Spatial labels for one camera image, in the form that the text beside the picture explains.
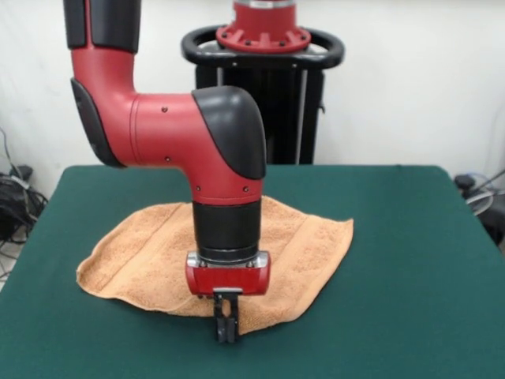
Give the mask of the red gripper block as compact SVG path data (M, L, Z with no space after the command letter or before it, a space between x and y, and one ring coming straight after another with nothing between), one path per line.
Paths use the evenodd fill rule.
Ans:
M217 292L234 292L245 296L264 295L267 292L271 262L266 260L258 267L200 267L197 263L185 266L185 276L193 295L211 296ZM223 297L214 294L215 334L219 343L235 343L238 340L238 295L230 294L230 315L223 313Z

